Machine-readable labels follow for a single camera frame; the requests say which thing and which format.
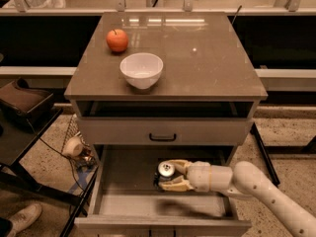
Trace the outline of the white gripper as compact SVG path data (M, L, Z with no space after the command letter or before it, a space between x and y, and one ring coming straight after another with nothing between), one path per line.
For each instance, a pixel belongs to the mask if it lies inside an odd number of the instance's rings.
M175 169L188 180L179 176L173 180L159 182L158 186L167 192L186 192L195 190L199 193L209 191L226 191L231 183L233 171L230 167L210 165L208 162L191 161L184 159L169 160Z

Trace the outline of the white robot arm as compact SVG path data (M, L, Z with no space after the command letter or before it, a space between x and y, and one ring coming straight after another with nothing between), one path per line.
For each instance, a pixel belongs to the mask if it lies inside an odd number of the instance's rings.
M316 217L247 161L231 168L201 161L166 160L157 167L156 184L168 192L218 192L232 198L252 196L264 204L293 237L316 237Z

